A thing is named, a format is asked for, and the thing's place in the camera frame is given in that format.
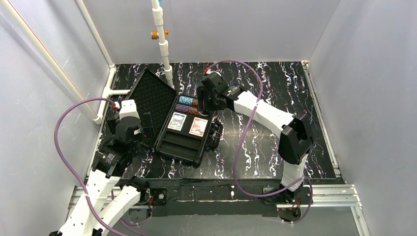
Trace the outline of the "red playing card box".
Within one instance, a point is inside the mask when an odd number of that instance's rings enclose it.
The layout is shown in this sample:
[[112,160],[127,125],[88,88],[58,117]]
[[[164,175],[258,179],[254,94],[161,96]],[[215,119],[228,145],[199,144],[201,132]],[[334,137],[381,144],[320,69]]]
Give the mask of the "red playing card box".
[[191,128],[189,130],[189,134],[203,137],[207,124],[208,124],[207,119],[194,117]]

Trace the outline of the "black poker set case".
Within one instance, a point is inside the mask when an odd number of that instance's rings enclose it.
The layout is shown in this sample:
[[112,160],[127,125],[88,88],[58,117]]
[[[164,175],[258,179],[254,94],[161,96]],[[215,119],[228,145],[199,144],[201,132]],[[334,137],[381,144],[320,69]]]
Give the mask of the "black poker set case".
[[197,168],[204,152],[218,147],[223,125],[215,113],[199,114],[196,97],[177,94],[150,70],[139,74],[127,98],[136,105],[144,149]]

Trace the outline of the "blue playing card box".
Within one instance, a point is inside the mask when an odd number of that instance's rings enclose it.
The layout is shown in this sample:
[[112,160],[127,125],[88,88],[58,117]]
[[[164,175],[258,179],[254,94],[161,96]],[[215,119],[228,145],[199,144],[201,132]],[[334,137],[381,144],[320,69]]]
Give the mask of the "blue playing card box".
[[174,112],[168,123],[167,128],[176,130],[176,131],[181,131],[185,123],[186,117],[187,117],[186,114]]

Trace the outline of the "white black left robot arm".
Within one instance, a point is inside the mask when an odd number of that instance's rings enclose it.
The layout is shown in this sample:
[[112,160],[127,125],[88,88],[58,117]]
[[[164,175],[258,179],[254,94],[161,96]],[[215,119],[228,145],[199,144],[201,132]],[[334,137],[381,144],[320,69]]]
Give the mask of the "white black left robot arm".
[[137,177],[131,178],[121,189],[119,194],[106,204],[113,188],[120,180],[120,175],[105,168],[91,171],[85,182],[64,157],[58,142],[58,132],[64,115],[59,118],[54,130],[56,150],[64,165],[79,181],[82,194],[75,204],[66,222],[59,230],[51,232],[52,236],[106,236],[112,232],[122,235],[113,226],[141,197],[148,192],[149,182]]

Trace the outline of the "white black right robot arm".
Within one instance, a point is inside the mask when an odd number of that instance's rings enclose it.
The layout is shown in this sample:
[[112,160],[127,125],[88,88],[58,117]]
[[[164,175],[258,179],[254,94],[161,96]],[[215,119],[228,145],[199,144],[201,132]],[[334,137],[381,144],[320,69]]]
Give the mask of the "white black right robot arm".
[[248,116],[250,121],[258,122],[279,137],[278,154],[283,159],[279,188],[271,193],[247,195],[292,201],[303,188],[305,163],[314,144],[307,115],[295,116],[280,110],[239,84],[227,84],[220,73],[214,71],[206,73],[197,92],[200,113],[230,109]]

